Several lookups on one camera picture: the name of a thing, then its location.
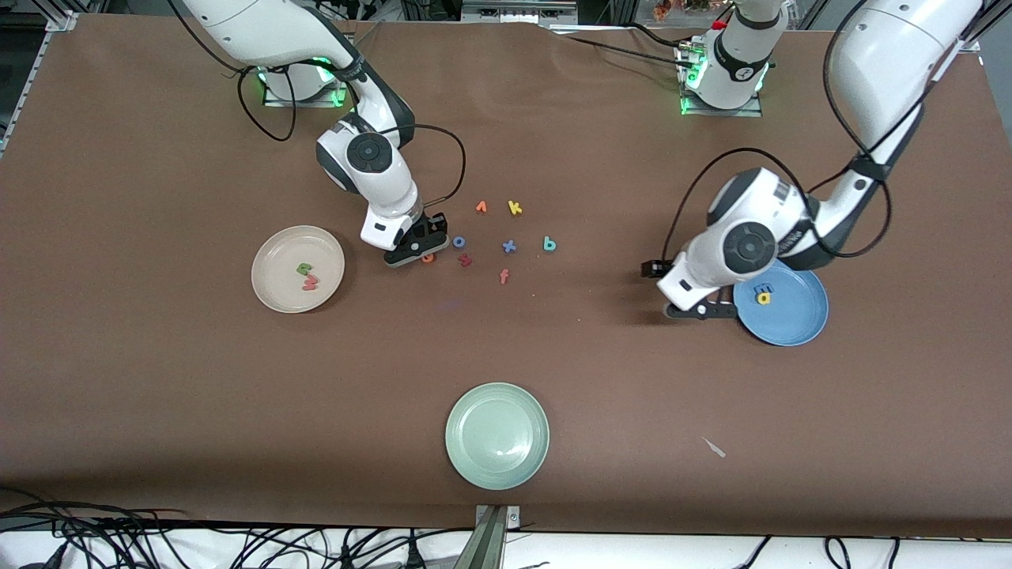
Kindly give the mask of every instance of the white floor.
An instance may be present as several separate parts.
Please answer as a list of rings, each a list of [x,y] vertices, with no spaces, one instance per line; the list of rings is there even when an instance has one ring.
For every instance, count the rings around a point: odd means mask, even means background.
[[[292,532],[293,539],[305,530]],[[367,531],[355,531],[352,541]],[[377,536],[370,544],[404,536],[403,530],[392,530]],[[469,538],[468,533],[433,536],[419,541],[419,550],[426,560],[453,558],[460,553]],[[223,536],[206,530],[176,530],[169,534],[179,555],[192,569],[227,568],[243,548],[242,536]],[[340,549],[344,530],[328,530],[327,542],[331,552]],[[152,538],[161,567],[181,568],[164,544]],[[545,569],[594,568],[672,568],[672,569],[736,569],[744,564],[761,541],[751,537],[716,536],[626,536],[581,534],[511,534],[505,549],[503,569],[524,569],[543,565]],[[893,542],[888,539],[846,539],[853,569],[886,569]],[[16,532],[0,535],[0,569],[19,569],[29,563],[45,562],[59,547],[62,540],[48,532]],[[319,535],[308,544],[323,551],[323,538]],[[259,567],[277,551],[279,546],[264,547],[243,563],[244,567]],[[95,547],[94,552],[102,552]],[[112,561],[107,550],[103,560]],[[837,552],[839,562],[842,556]],[[407,557],[402,547],[386,558],[376,561],[369,569],[392,569]],[[362,562],[356,563],[360,568]],[[309,562],[302,555],[289,555],[270,564],[276,569],[304,569],[322,567],[324,560],[311,556]],[[83,554],[68,553],[64,569],[87,567]],[[760,554],[753,569],[834,569],[823,551],[821,538],[773,538]],[[1012,567],[1012,544],[973,543],[937,540],[904,540],[897,556],[895,569],[1009,569]],[[436,569],[430,564],[429,569]]]

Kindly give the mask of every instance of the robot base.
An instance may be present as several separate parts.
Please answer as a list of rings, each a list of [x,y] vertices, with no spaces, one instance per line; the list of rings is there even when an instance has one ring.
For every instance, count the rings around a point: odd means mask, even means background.
[[[702,53],[701,35],[695,35],[691,42],[683,42],[680,47],[674,49],[675,59],[689,63],[696,63],[696,59]],[[678,96],[681,97],[682,114],[702,114],[705,116],[762,116],[762,103],[759,102],[759,93],[753,93],[752,98],[744,105],[724,109],[706,104],[699,95],[686,84],[689,75],[698,73],[698,67],[678,68]]]

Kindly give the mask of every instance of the light green plate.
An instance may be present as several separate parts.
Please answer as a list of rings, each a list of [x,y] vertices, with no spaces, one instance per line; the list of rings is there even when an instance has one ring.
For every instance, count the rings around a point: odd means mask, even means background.
[[[463,394],[446,420],[446,454],[460,476],[487,490],[530,480],[549,453],[549,418],[512,384],[485,384]]]

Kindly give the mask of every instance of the plate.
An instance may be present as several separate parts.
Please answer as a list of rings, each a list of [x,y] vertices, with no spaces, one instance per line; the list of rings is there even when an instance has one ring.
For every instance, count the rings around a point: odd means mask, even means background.
[[[303,263],[318,279],[315,291],[304,291]],[[300,225],[275,233],[253,258],[253,292],[267,308],[293,314],[327,302],[344,277],[344,250],[319,227]]]
[[[549,418],[525,390],[485,384],[463,394],[446,420],[446,454],[460,476],[507,490],[534,476],[549,453]]]
[[[761,298],[763,293],[768,298]],[[735,284],[735,306],[742,324],[773,345],[810,342],[829,320],[829,297],[816,273],[794,271],[779,260],[759,276]]]

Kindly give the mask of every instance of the green led light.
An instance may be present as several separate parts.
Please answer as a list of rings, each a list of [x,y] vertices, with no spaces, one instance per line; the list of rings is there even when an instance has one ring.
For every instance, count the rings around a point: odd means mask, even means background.
[[[323,62],[323,63],[330,63],[330,60],[328,60],[327,58],[313,58],[313,61],[319,61],[319,62]],[[331,73],[331,72],[329,72],[329,71],[327,71],[326,69],[324,69],[322,67],[318,67],[317,68],[317,73],[320,74],[320,79],[322,81],[326,82],[326,83],[330,83],[331,81],[334,80],[334,74]]]
[[[763,82],[763,79],[766,78],[766,72],[767,71],[769,71],[769,66],[768,65],[765,66],[765,67],[763,67],[762,73],[759,74],[759,82],[756,83],[756,92],[757,93],[759,92],[759,89],[762,89],[762,82]]]
[[[330,102],[334,103],[334,106],[341,107],[344,106],[344,99],[348,96],[348,86],[341,83],[340,86],[330,93]]]
[[[690,89],[698,89],[699,84],[702,82],[702,74],[706,72],[706,58],[699,58],[699,63],[692,66],[691,71],[689,71],[688,77],[685,78],[685,84],[689,86]]]

